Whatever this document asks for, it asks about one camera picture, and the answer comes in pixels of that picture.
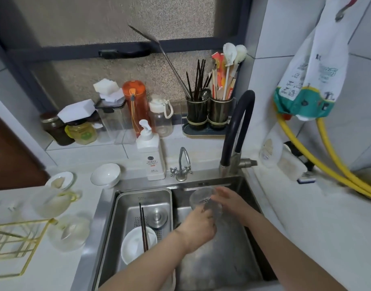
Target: mesh screen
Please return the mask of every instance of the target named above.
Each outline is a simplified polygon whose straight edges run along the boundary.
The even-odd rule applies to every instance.
[[[0,38],[11,49],[214,35],[216,0],[0,0]]]
[[[168,57],[185,84],[187,84],[186,71],[188,71],[192,88],[198,59],[207,59],[206,73],[212,68],[210,51],[169,53]],[[31,68],[47,96],[59,109],[89,98],[98,100],[98,93],[92,85],[103,78],[116,81],[119,87],[129,80],[141,80],[147,88],[148,96],[153,93],[161,94],[171,101],[178,101],[185,97],[162,54],[118,60],[91,58],[41,62],[33,64]]]

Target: person's right hand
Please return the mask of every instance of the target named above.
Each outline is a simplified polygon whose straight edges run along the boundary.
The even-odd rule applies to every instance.
[[[212,210],[204,210],[203,205],[197,206],[174,232],[181,235],[186,254],[194,252],[214,238],[217,232]]]
[[[243,226],[246,225],[246,217],[254,210],[236,192],[226,187],[216,187],[218,194],[212,195],[211,200],[222,204],[223,208],[235,215]]]

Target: stainless steel sink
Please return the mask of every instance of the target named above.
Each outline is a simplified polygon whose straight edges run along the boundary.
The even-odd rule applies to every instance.
[[[217,178],[216,175],[216,173],[204,175],[201,173],[199,177],[194,175],[182,183],[173,179],[156,182],[134,179],[129,180],[128,183],[123,182],[113,199],[112,220],[100,267],[96,270],[97,279],[94,285],[101,286],[125,267],[120,256],[120,248],[125,235],[132,228],[139,226],[139,201],[146,206],[164,206],[171,215],[167,223],[173,221],[173,228],[180,225],[191,211],[190,195],[204,186],[229,187],[261,212],[244,176]],[[134,188],[142,190],[139,195],[127,193]],[[172,192],[172,200],[168,199],[169,190]],[[163,229],[160,238],[163,239],[168,233],[169,230]],[[194,253],[188,254],[176,268],[175,273],[175,290],[178,291],[216,290],[222,287],[245,290],[244,286],[276,280],[275,274],[249,230],[228,212],[224,212],[217,220],[215,238]]]

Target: white bottle handle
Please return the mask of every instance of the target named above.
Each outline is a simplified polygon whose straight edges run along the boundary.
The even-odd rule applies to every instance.
[[[171,113],[169,115],[167,115],[166,114],[166,108],[164,108],[164,116],[165,116],[166,119],[169,119],[173,115],[173,108],[172,108],[171,102],[169,102],[168,100],[165,100],[165,103],[169,105],[169,108],[171,110]]]

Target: metal hook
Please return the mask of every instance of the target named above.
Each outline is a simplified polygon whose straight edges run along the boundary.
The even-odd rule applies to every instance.
[[[335,21],[339,22],[342,20],[343,16],[345,15],[345,11],[353,6],[357,0],[351,0],[346,6],[344,6],[341,10],[338,11],[337,15],[335,16]]]

